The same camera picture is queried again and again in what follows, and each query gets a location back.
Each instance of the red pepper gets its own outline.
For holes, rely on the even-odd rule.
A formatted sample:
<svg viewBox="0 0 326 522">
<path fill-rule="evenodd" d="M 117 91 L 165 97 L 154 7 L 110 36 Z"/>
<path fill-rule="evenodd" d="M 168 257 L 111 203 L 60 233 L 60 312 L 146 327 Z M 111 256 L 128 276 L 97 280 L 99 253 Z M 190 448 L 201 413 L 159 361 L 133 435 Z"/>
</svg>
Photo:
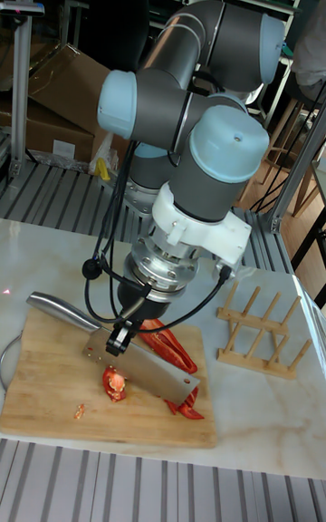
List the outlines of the red pepper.
<svg viewBox="0 0 326 522">
<path fill-rule="evenodd" d="M 182 415 L 188 417 L 190 420 L 203 420 L 203 415 L 200 415 L 200 413 L 193 409 L 197 395 L 198 388 L 195 387 L 195 389 L 187 396 L 185 401 L 181 405 L 179 405 L 179 407 L 177 407 L 175 403 L 172 403 L 172 401 L 164 401 L 168 404 L 168 407 L 171 409 L 173 415 L 176 415 L 177 411 L 179 411 L 180 413 L 182 413 Z"/>
<path fill-rule="evenodd" d="M 107 367 L 102 375 L 103 387 L 113 402 L 125 399 L 126 392 L 124 377 L 119 375 L 113 367 Z"/>
<path fill-rule="evenodd" d="M 141 329 L 156 329 L 160 326 L 164 326 L 164 324 L 158 319 L 148 320 L 144 321 Z M 187 373 L 196 373 L 197 366 L 169 329 L 165 329 L 160 333 L 140 333 L 139 336 L 165 361 L 172 363 L 172 365 Z"/>
<path fill-rule="evenodd" d="M 203 420 L 204 415 L 200 415 L 196 410 L 194 410 L 192 407 L 188 407 L 185 403 L 182 403 L 180 407 L 177 408 L 182 415 L 187 417 L 189 420 Z"/>
<path fill-rule="evenodd" d="M 177 405 L 173 403 L 173 401 L 168 401 L 167 399 L 164 401 L 168 404 L 168 407 L 171 409 L 173 415 L 177 415 Z"/>
</svg>

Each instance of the wooden cutting board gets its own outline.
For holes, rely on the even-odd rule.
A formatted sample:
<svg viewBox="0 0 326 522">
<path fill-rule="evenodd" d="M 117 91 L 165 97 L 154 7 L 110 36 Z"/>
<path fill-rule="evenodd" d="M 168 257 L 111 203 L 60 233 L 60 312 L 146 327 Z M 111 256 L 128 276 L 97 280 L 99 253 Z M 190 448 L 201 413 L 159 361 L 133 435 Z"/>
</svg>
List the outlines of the wooden cutting board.
<svg viewBox="0 0 326 522">
<path fill-rule="evenodd" d="M 22 350 L 0 418 L 3 433 L 71 440 L 123 441 L 212 448 L 216 425 L 200 330 L 182 324 L 174 334 L 194 359 L 201 380 L 195 409 L 203 420 L 173 415 L 160 398 L 127 382 L 127 398 L 112 403 L 101 384 L 103 366 L 82 349 L 89 335 L 31 309 Z M 145 345 L 140 339 L 138 344 Z M 81 404 L 83 416 L 74 414 Z"/>
</svg>

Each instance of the metal frame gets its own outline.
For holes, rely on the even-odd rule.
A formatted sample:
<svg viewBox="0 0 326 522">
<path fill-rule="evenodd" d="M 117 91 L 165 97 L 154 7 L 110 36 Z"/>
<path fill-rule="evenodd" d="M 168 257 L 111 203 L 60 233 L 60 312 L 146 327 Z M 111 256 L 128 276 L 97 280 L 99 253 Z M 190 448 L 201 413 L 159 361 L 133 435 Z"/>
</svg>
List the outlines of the metal frame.
<svg viewBox="0 0 326 522">
<path fill-rule="evenodd" d="M 31 3 L 33 0 L 16 0 L 19 3 Z M 12 161 L 10 175 L 17 176 L 24 167 L 26 139 L 28 74 L 31 52 L 32 17 L 15 31 L 14 34 L 14 86 L 12 120 Z"/>
<path fill-rule="evenodd" d="M 302 149 L 296 159 L 292 170 L 283 185 L 281 194 L 276 200 L 273 208 L 264 214 L 264 223 L 273 234 L 280 232 L 282 218 L 289 207 L 295 190 L 298 188 L 305 172 L 312 163 L 313 158 L 325 137 L 325 121 L 326 121 L 326 100 L 321 106 L 317 119 L 302 146 Z"/>
<path fill-rule="evenodd" d="M 263 118 L 264 118 L 264 123 L 263 123 L 263 126 L 264 128 L 267 130 L 270 122 L 271 122 L 271 118 L 273 117 L 273 113 L 276 109 L 276 106 L 277 106 L 277 103 L 279 102 L 280 98 L 281 98 L 281 95 L 283 93 L 283 90 L 284 90 L 284 87 L 287 83 L 287 80 L 289 79 L 290 77 L 290 72 L 291 72 L 291 67 L 292 67 L 292 59 L 290 59 L 289 57 L 284 57 L 284 56 L 281 56 L 280 57 L 280 61 L 279 63 L 282 63 L 284 65 L 287 66 L 287 68 L 285 69 L 284 73 L 283 73 L 283 77 L 282 79 L 280 80 L 280 84 L 277 88 L 277 91 L 276 91 L 276 94 L 273 98 L 273 102 L 272 102 L 272 105 L 270 107 L 270 109 L 268 110 L 268 112 L 266 113 L 263 109 L 263 106 L 262 106 L 262 102 L 263 102 L 263 98 L 264 98 L 264 95 L 267 91 L 267 88 L 268 88 L 268 85 L 266 84 L 259 97 L 258 97 L 258 100 L 257 100 L 257 105 L 258 105 L 258 108 L 259 108 L 259 111 L 260 113 L 262 114 Z"/>
</svg>

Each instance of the wooden chair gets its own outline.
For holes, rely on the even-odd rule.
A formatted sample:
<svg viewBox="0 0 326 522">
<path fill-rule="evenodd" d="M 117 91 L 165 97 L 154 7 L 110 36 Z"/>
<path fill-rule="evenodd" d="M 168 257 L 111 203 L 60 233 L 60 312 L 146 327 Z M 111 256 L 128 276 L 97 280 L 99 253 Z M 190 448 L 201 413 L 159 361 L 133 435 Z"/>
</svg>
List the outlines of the wooden chair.
<svg viewBox="0 0 326 522">
<path fill-rule="evenodd" d="M 275 151 L 275 155 L 273 156 L 273 160 L 269 160 L 270 166 L 269 166 L 269 168 L 268 168 L 268 170 L 267 170 L 267 172 L 266 172 L 266 174 L 264 176 L 264 179 L 262 181 L 262 185 L 265 185 L 268 182 L 268 180 L 270 179 L 270 177 L 272 176 L 273 168 L 279 168 L 279 166 L 278 166 L 278 164 L 276 162 L 277 162 L 277 160 L 279 159 L 279 157 L 280 157 L 280 155 L 282 153 L 286 153 L 287 152 L 287 149 L 285 148 L 285 145 L 286 145 L 288 139 L 291 136 L 292 129 L 293 129 L 294 125 L 295 125 L 295 122 L 297 121 L 297 119 L 299 117 L 299 114 L 300 114 L 301 110 L 303 109 L 304 106 L 307 107 L 310 110 L 311 107 L 312 107 L 312 103 L 313 103 L 312 100 L 310 100 L 307 97 L 305 97 L 303 95 L 303 93 L 300 91 L 298 83 L 297 83 L 297 81 L 295 79 L 295 73 L 294 72 L 291 72 L 290 75 L 289 75 L 289 79 L 288 79 L 288 81 L 286 83 L 286 87 L 285 87 L 285 92 L 288 95 L 291 96 L 291 99 L 290 99 L 290 102 L 287 105 L 287 107 L 286 107 L 286 109 L 285 109 L 281 119 L 279 120 L 277 126 L 275 127 L 275 129 L 274 129 L 274 131 L 273 131 L 273 133 L 271 135 L 271 139 L 270 139 L 270 143 L 269 143 L 268 149 L 267 149 L 267 151 L 265 152 L 265 154 L 263 156 L 262 163 L 263 163 L 263 161 L 267 160 L 267 157 L 268 157 L 268 155 L 270 154 L 271 151 Z M 321 105 L 319 103 L 317 103 L 315 108 L 316 109 L 320 109 Z M 285 132 L 284 132 L 284 134 L 282 136 L 282 139 L 281 139 L 279 145 L 276 147 L 275 143 L 278 140 L 278 138 L 280 137 L 280 135 L 281 135 L 285 125 L 286 125 Z M 296 154 L 294 152 L 291 152 L 290 155 L 292 155 L 292 157 L 296 157 Z M 254 180 L 255 180 L 255 176 L 253 176 L 247 182 L 247 184 L 244 187 L 244 190 L 243 190 L 240 198 L 237 200 L 237 204 L 240 205 L 241 202 L 245 199 L 245 196 L 247 195 L 250 187 L 253 185 Z M 304 182 L 305 190 L 304 190 L 304 187 L 302 188 L 302 192 L 304 191 L 302 199 L 304 198 L 304 196 L 306 194 L 306 191 L 308 189 L 310 180 L 311 180 L 311 177 L 307 176 L 307 179 Z M 318 192 L 314 192 L 314 193 L 315 193 L 315 195 L 310 198 L 310 202 L 309 203 L 311 203 L 312 200 L 317 196 Z M 298 214 L 295 214 L 295 216 L 297 216 L 297 217 L 300 216 L 301 213 L 303 212 L 303 210 L 300 210 L 300 213 L 299 213 L 299 207 L 300 206 L 298 206 L 298 208 L 297 208 Z"/>
</svg>

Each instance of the white table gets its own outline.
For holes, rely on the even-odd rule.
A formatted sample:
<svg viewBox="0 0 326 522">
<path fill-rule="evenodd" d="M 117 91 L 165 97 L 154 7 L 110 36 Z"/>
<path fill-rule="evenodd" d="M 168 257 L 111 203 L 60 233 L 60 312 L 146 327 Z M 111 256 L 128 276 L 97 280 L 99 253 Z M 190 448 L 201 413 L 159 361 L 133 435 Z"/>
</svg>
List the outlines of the white table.
<svg viewBox="0 0 326 522">
<path fill-rule="evenodd" d="M 85 174 L 27 162 L 14 188 L 4 193 L 0 185 L 0 218 L 97 235 L 107 192 Z M 243 264 L 291 274 L 281 237 L 264 231 L 259 214 L 235 213 L 253 227 Z M 117 239 L 133 242 L 144 228 L 124 208 Z M 1 522 L 320 522 L 321 512 L 326 482 L 319 479 L 0 441 Z"/>
<path fill-rule="evenodd" d="M 129 245 L 117 246 L 117 268 L 121 269 Z M 83 261 L 91 256 L 93 247 L 93 237 L 0 220 L 1 349 L 22 331 L 28 310 L 25 299 L 34 290 L 60 296 L 84 309 L 81 267 Z M 202 259 L 197 278 L 187 289 L 187 298 L 171 306 L 164 318 L 176 318 L 181 311 L 187 310 L 189 303 L 199 302 L 211 290 L 214 284 L 212 268 L 213 261 Z M 243 278 L 242 289 L 235 298 L 235 306 L 244 306 L 257 284 L 262 287 L 262 295 L 267 290 L 269 300 L 281 287 L 283 296 L 279 310 L 275 309 L 275 320 L 285 314 L 295 297 L 290 275 L 244 268 L 240 276 Z M 224 287 L 219 297 L 193 319 L 204 338 L 218 434 L 214 449 L 122 446 L 45 438 L 32 441 L 211 467 L 326 478 L 326 382 L 313 347 L 299 365 L 295 382 L 218 363 L 216 348 L 225 345 L 228 328 L 226 322 L 216 319 L 215 312 L 216 307 L 225 301 L 228 290 L 229 287 Z M 105 310 L 109 300 L 107 280 L 97 281 L 91 292 L 95 308 L 108 312 Z M 260 299 L 253 313 L 262 314 L 268 304 L 265 298 Z M 293 335 L 288 343 L 289 359 L 285 355 L 286 362 L 299 352 L 309 336 L 299 309 L 292 317 L 290 330 Z M 270 346 L 268 343 L 262 352 L 271 354 Z M 13 375 L 17 360 L 19 347 L 14 347 L 15 351 L 8 354 L 5 362 L 4 377 L 7 380 Z M 29 440 L 24 436 L 19 436 L 19 439 Z"/>
</svg>

